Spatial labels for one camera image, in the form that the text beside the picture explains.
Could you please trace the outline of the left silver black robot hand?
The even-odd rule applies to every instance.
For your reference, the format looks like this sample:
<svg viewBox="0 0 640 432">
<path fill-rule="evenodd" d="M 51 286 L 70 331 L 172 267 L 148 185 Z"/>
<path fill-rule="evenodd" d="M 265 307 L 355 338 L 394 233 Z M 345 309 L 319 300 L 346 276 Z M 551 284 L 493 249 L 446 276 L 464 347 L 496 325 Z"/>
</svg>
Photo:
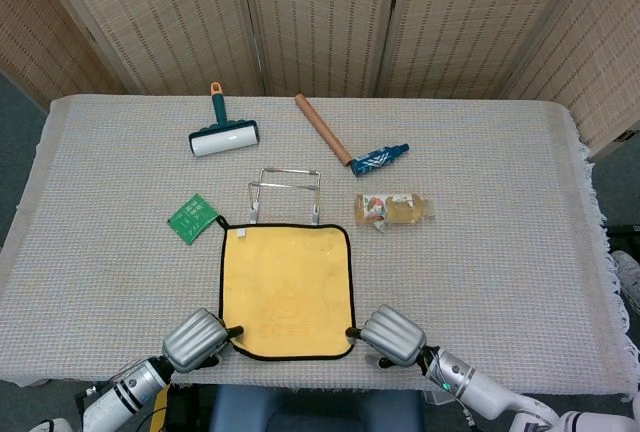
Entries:
<svg viewBox="0 0 640 432">
<path fill-rule="evenodd" d="M 242 326 L 227 327 L 222 319 L 199 308 L 164 338 L 162 355 L 179 373 L 215 367 L 219 352 L 243 333 Z"/>
</svg>

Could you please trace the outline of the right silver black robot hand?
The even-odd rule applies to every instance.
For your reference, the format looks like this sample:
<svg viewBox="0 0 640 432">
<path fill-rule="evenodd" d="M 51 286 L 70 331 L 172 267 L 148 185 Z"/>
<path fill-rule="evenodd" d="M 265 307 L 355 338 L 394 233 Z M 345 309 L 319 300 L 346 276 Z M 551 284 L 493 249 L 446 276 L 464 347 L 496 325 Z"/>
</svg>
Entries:
<svg viewBox="0 0 640 432">
<path fill-rule="evenodd" d="M 426 373 L 425 332 L 389 305 L 380 305 L 363 327 L 349 327 L 345 335 L 350 340 L 365 342 L 377 351 L 381 355 L 377 366 L 381 369 L 418 365 L 422 373 Z"/>
</svg>

